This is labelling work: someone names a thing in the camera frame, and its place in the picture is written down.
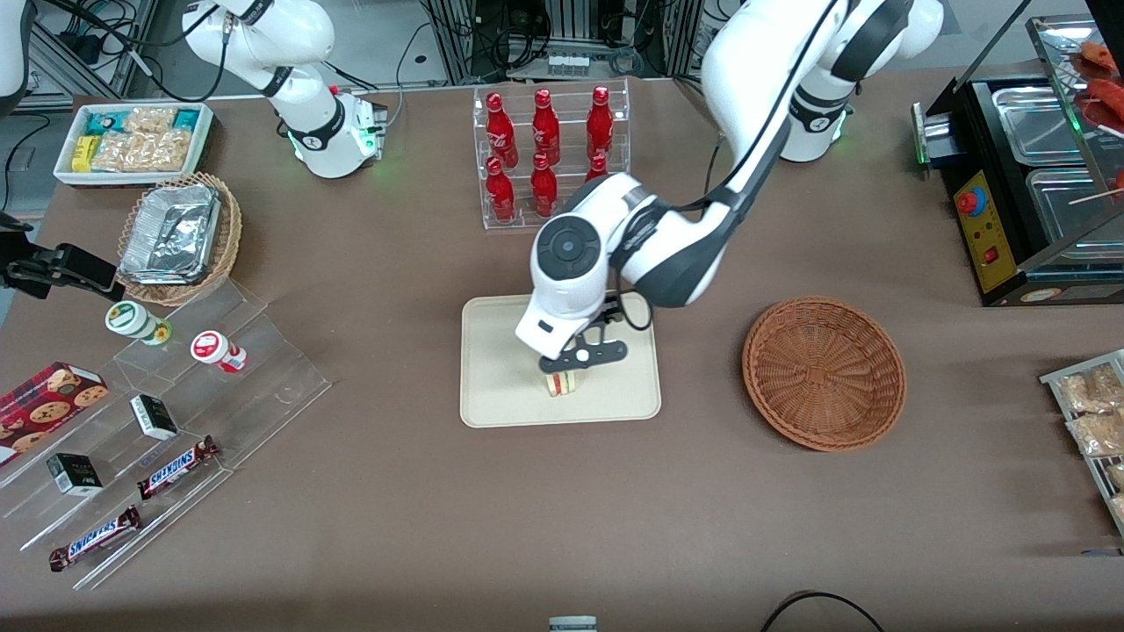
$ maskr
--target yellow control panel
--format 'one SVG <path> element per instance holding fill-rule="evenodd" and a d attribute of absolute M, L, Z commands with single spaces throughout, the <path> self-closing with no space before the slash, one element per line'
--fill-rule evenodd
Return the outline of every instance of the yellow control panel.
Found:
<path fill-rule="evenodd" d="M 991 202 L 991 189 L 984 172 L 973 175 L 957 191 L 952 201 L 957 205 L 960 229 L 964 232 L 980 288 L 989 292 L 1014 277 L 1018 268 Z"/>

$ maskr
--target brown tablecloth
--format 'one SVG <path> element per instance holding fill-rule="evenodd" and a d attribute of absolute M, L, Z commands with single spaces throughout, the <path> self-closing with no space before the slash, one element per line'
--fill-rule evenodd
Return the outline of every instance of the brown tablecloth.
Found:
<path fill-rule="evenodd" d="M 459 418 L 461 307 L 529 291 L 532 235 L 480 225 L 472 90 L 409 93 L 387 157 L 337 181 L 292 159 L 266 101 L 215 101 L 234 276 L 337 383 L 93 592 L 0 547 L 0 628 L 756 630 L 822 588 L 894 630 L 1121 630 L 1124 560 L 1078 557 L 1113 525 L 1036 377 L 1124 346 L 1122 312 L 978 306 L 940 180 L 910 164 L 908 106 L 948 79 L 879 74 L 827 157 L 776 169 L 709 291 L 658 315 L 658 417 L 495 431 Z M 631 85 L 634 174 L 694 199 L 714 128 L 676 84 Z M 136 196 L 61 186 L 39 242 L 114 259 Z M 905 359 L 905 413 L 867 450 L 794 445 L 742 386 L 753 318 L 812 294 Z M 17 298 L 0 390 L 105 363 L 124 342 L 106 307 Z M 785 621 L 865 629 L 830 603 Z"/>

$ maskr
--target red bottle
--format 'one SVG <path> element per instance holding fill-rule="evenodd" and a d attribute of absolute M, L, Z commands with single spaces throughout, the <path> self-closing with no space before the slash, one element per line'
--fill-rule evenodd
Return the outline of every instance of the red bottle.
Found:
<path fill-rule="evenodd" d="M 535 172 L 531 174 L 531 190 L 535 193 L 535 213 L 540 217 L 554 215 L 554 202 L 559 199 L 559 181 L 551 171 L 550 159 L 542 152 L 535 154 Z"/>
<path fill-rule="evenodd" d="M 504 111 L 504 99 L 492 92 L 484 101 L 488 103 L 488 144 L 505 166 L 515 169 L 519 164 L 519 152 L 515 148 L 515 126 Z"/>
<path fill-rule="evenodd" d="M 484 188 L 488 189 L 492 213 L 500 224 L 510 224 L 515 220 L 515 190 L 511 188 L 511 180 L 504 173 L 504 164 L 498 157 L 488 156 L 486 165 L 488 179 L 484 180 Z"/>
<path fill-rule="evenodd" d="M 609 173 L 605 171 L 606 164 L 605 154 L 598 152 L 597 155 L 589 159 L 589 173 L 586 174 L 586 182 L 589 182 L 593 178 L 600 178 L 601 175 L 608 175 Z"/>
<path fill-rule="evenodd" d="M 559 115 L 551 106 L 551 91 L 543 88 L 535 91 L 535 118 L 531 121 L 535 134 L 535 151 L 546 154 L 551 164 L 562 160 L 562 138 L 559 130 Z"/>
<path fill-rule="evenodd" d="M 613 110 L 609 109 L 609 89 L 604 85 L 593 88 L 593 107 L 586 119 L 586 135 L 589 137 L 586 153 L 590 160 L 599 153 L 609 155 L 613 152 Z"/>

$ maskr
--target red cookie box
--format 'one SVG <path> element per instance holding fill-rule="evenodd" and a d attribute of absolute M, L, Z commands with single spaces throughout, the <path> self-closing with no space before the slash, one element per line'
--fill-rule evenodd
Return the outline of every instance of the red cookie box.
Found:
<path fill-rule="evenodd" d="M 101 376 L 54 362 L 0 397 L 0 466 L 108 394 Z"/>

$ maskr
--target woven bread basket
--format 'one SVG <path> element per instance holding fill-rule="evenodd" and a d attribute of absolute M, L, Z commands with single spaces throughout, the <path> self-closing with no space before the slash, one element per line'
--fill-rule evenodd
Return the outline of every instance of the woven bread basket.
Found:
<path fill-rule="evenodd" d="M 779 433 L 825 452 L 874 443 L 906 399 L 894 341 L 862 312 L 825 297 L 767 309 L 745 338 L 742 377 Z"/>
<path fill-rule="evenodd" d="M 191 175 L 161 182 L 156 184 L 155 189 L 175 189 L 191 184 L 207 184 L 215 188 L 223 197 L 223 206 L 219 208 L 219 223 L 215 229 L 215 244 L 211 246 L 207 277 L 193 286 L 142 286 L 127 281 L 118 272 L 117 280 L 125 286 L 129 296 L 137 300 L 165 305 L 167 307 L 183 305 L 207 286 L 227 277 L 234 268 L 234 260 L 238 256 L 238 240 L 242 237 L 242 210 L 238 208 L 238 200 L 234 199 L 234 196 L 230 193 L 230 189 L 221 180 L 209 173 L 192 173 Z M 133 205 L 133 211 L 129 213 L 129 218 L 125 222 L 125 229 L 117 242 L 118 256 L 125 255 L 125 247 L 128 245 L 129 236 L 133 234 L 133 223 L 136 222 L 137 211 L 140 208 L 143 199 L 142 197 Z"/>

